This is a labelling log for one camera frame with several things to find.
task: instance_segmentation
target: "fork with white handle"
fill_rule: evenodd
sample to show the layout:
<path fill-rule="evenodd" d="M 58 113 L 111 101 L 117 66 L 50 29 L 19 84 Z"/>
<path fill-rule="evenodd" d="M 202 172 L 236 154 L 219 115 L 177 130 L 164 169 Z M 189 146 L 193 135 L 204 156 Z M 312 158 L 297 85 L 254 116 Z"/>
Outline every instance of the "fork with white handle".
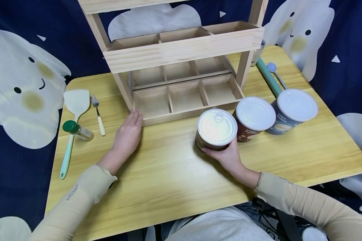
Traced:
<path fill-rule="evenodd" d="M 99 130 L 101 131 L 101 135 L 105 136 L 106 135 L 106 130 L 105 130 L 105 127 L 103 126 L 102 118 L 101 118 L 101 115 L 99 114 L 99 111 L 98 111 L 99 102 L 98 102 L 98 100 L 95 98 L 95 96 L 93 94 L 90 96 L 90 99 L 91 99 L 91 103 L 93 104 L 93 106 L 97 109 L 98 124 L 99 124 Z"/>

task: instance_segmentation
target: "beige sleeve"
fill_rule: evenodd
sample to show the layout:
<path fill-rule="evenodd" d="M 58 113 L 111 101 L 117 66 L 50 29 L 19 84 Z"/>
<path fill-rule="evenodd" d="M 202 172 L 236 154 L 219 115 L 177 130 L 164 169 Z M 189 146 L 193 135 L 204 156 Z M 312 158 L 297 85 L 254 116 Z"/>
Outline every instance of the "beige sleeve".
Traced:
<path fill-rule="evenodd" d="M 91 207 L 117 180 L 97 165 L 87 169 L 31 234 L 29 240 L 72 240 Z"/>
<path fill-rule="evenodd" d="M 255 192 L 271 206 L 317 225 L 331 241 L 362 241 L 362 216 L 334 198 L 265 172 Z"/>

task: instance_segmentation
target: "white spoon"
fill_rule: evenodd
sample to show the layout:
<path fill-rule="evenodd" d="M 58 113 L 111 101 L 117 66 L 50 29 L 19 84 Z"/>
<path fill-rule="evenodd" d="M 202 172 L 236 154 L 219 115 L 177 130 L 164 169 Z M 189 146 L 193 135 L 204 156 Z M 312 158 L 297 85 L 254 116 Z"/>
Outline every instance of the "white spoon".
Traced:
<path fill-rule="evenodd" d="M 88 91 L 87 89 L 74 89 L 64 92 L 63 96 L 67 110 L 74 114 L 74 121 L 78 122 L 79 117 L 84 114 L 90 107 L 90 91 Z M 74 135 L 70 135 L 66 153 L 64 154 L 61 172 L 59 176 L 62 180 L 66 177 L 68 166 L 70 164 L 72 142 L 74 142 Z"/>
<path fill-rule="evenodd" d="M 283 86 L 284 89 L 287 89 L 286 84 L 283 82 L 282 78 L 280 78 L 279 74 L 277 73 L 277 65 L 273 62 L 267 64 L 267 68 L 271 73 L 274 73 L 275 76 L 278 78 L 278 81 L 280 82 L 280 84 Z"/>

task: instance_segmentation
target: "spatula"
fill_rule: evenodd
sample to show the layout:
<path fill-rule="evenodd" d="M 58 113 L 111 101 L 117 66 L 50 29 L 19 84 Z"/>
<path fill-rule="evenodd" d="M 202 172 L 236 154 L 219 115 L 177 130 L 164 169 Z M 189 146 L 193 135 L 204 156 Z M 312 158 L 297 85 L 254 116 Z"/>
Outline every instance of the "spatula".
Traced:
<path fill-rule="evenodd" d="M 86 112 L 90 107 L 90 91 L 87 89 L 74 89 L 66 91 L 63 94 L 64 102 L 66 103 L 67 110 L 74 114 L 75 122 L 78 122 L 79 117 Z M 63 180 L 68 171 L 68 166 L 70 164 L 72 142 L 74 141 L 74 135 L 70 135 L 68 140 L 66 153 L 64 154 L 60 178 Z"/>

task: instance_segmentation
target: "table surface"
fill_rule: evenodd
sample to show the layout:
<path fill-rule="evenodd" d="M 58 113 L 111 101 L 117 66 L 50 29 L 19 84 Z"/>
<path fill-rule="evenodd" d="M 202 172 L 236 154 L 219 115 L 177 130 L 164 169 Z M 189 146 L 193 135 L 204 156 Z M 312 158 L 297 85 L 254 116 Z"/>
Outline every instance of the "table surface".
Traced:
<path fill-rule="evenodd" d="M 228 57 L 237 69 L 240 54 Z M 313 96 L 319 105 L 319 114 L 282 136 L 263 132 L 251 142 L 240 143 L 242 162 L 250 169 L 270 172 L 304 186 L 362 173 L 361 150 L 284 50 L 278 46 L 267 47 L 262 58 L 265 63 L 277 64 L 278 73 L 288 88 L 302 89 Z M 82 172 L 109 150 L 115 132 L 128 115 L 112 74 L 74 79 L 67 86 L 67 90 L 72 89 L 88 89 L 95 94 L 107 135 L 100 135 L 97 114 L 91 106 L 79 123 L 92 130 L 95 137 L 90 142 L 74 140 L 67 177 L 60 180 L 59 171 L 69 139 L 60 127 L 46 212 Z M 256 67 L 250 68 L 244 96 L 258 96 L 269 102 L 275 99 Z M 64 106 L 61 125 L 69 119 L 74 116 Z M 144 127 L 138 151 L 118 171 L 118 181 L 91 209 L 75 239 L 112 236 L 250 200 L 253 197 L 250 189 L 237 183 L 218 162 L 196 149 L 197 119 Z"/>

